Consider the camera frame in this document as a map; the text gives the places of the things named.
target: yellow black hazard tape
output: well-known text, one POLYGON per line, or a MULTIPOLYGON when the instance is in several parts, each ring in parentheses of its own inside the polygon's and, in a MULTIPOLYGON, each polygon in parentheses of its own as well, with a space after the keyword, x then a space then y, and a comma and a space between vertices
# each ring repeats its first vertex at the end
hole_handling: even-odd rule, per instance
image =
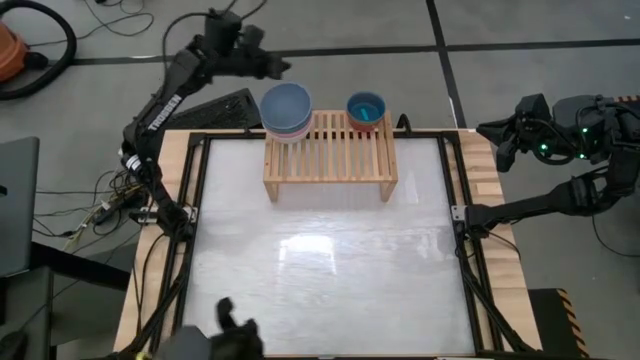
POLYGON ((569 294, 564 289, 556 289, 558 291, 558 295, 562 298, 562 305, 564 306, 565 311, 567 312, 567 318, 569 319, 569 323, 571 323, 571 328, 573 330, 573 336, 576 339, 576 344, 578 346, 578 351, 580 351, 580 355, 584 358, 589 357, 589 351, 587 350, 587 345, 584 342, 584 337, 582 336, 582 330, 580 330, 580 325, 578 325, 578 319, 576 319, 576 313, 573 311, 573 305, 571 304, 571 300, 569 300, 569 294))
POLYGON ((615 100, 616 102, 632 102, 632 101, 639 101, 639 100, 640 100, 640 96, 638 96, 638 95, 618 96, 618 97, 614 98, 614 100, 615 100))

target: black hose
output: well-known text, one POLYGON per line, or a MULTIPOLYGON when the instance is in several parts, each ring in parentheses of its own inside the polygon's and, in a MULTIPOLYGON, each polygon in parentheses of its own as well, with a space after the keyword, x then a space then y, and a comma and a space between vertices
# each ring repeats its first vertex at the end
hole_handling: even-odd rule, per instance
POLYGON ((76 50, 78 48, 78 40, 76 39, 76 34, 73 32, 71 25, 69 25, 69 23, 57 12, 40 3, 30 0, 8 0, 0 3, 0 16, 5 14, 7 11, 15 8, 29 8, 37 10, 52 18, 55 22, 58 23, 58 25, 60 25, 60 27, 64 31, 64 34, 67 38, 67 49, 65 50, 60 60, 58 60, 49 70, 47 70, 47 72, 45 72, 34 82, 16 90, 0 91, 0 101, 13 100, 29 96, 49 85, 60 74, 62 74, 62 72, 66 68, 68 68, 69 65, 71 65, 74 57, 76 56, 76 50))

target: orange vacuum cleaner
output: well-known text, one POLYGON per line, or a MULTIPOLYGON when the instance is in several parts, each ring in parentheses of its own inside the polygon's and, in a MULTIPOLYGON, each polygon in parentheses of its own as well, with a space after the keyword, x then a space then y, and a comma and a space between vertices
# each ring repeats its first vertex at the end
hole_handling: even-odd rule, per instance
MULTIPOLYGON (((49 85, 71 65, 77 49, 77 39, 73 29, 58 13, 30 0, 7 0, 0 2, 0 17, 15 8, 30 8, 51 17, 64 31, 67 38, 67 49, 60 60, 56 61, 49 70, 32 83, 11 91, 2 91, 0 87, 0 100, 29 96, 49 85)), ((49 59, 46 56, 29 51, 28 45, 0 20, 0 84, 10 81, 22 71, 44 70, 48 65, 49 59)))

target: wooden table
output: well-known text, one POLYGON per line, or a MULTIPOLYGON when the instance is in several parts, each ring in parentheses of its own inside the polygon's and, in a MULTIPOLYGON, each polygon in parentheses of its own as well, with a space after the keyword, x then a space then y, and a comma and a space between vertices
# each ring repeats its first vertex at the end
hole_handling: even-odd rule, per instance
MULTIPOLYGON (((441 130, 414 129, 413 131, 441 130)), ((211 130, 209 132, 226 134, 242 133, 241 130, 211 130)), ((190 133, 191 130, 173 130, 167 131, 164 135, 159 164, 163 172, 163 183, 169 194, 174 199, 177 197, 180 187, 182 172, 185 166, 187 142, 190 133)), ((500 180, 498 178, 489 142, 472 130, 460 130, 459 135, 473 202, 487 205, 503 203, 504 198, 502 196, 502 188, 500 186, 500 180)), ((454 179, 456 198, 458 199, 458 203, 464 203, 462 201, 462 190, 460 187, 460 181, 458 180, 458 171, 453 157, 453 151, 447 151, 447 153, 449 155, 449 166, 454 179)), ((192 176, 190 178, 192 180, 187 192, 188 203, 191 203, 195 192, 195 179, 197 178, 200 155, 200 147, 198 147, 191 169, 192 176)), ((499 225, 494 229, 494 232, 515 243, 510 226, 499 225)), ((160 234, 160 228, 153 225, 145 227, 140 235, 135 260, 135 270, 137 272, 138 279, 142 276, 142 268, 149 248, 160 234)), ((149 258, 145 278, 144 301, 142 304, 143 324, 151 315, 157 304, 160 292, 160 283, 162 281, 163 269, 167 256, 168 243, 168 239, 161 240, 160 243, 156 245, 149 258)), ((482 240, 482 247, 496 306, 525 342, 536 349, 540 349, 540 338, 538 336, 538 330, 533 316, 533 311, 531 309, 531 303, 529 301, 529 295, 518 255, 513 251, 513 249, 510 249, 504 244, 490 238, 482 240)), ((176 273, 180 267, 179 260, 180 259, 178 259, 178 263, 174 267, 176 273)), ((480 303, 477 302, 476 307, 478 309, 485 349, 491 349, 491 333, 486 313, 480 303)), ((129 282, 129 289, 127 291, 127 296, 122 310, 120 326, 118 328, 118 334, 114 344, 115 351, 126 347, 135 336, 137 313, 135 288, 132 280, 129 282)), ((163 337, 169 335, 172 321, 173 308, 167 312, 165 326, 163 329, 163 337)))

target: pink bowl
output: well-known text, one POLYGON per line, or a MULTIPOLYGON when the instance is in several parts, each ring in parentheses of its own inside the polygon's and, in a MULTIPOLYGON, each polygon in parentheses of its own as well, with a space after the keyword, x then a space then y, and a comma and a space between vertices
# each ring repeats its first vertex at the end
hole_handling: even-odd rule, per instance
POLYGON ((290 134, 277 134, 267 128, 265 128, 264 130, 267 132, 267 134, 271 135, 271 137, 277 142, 292 144, 307 137, 309 130, 311 130, 312 124, 313 124, 313 119, 309 119, 309 123, 305 125, 302 129, 290 134))

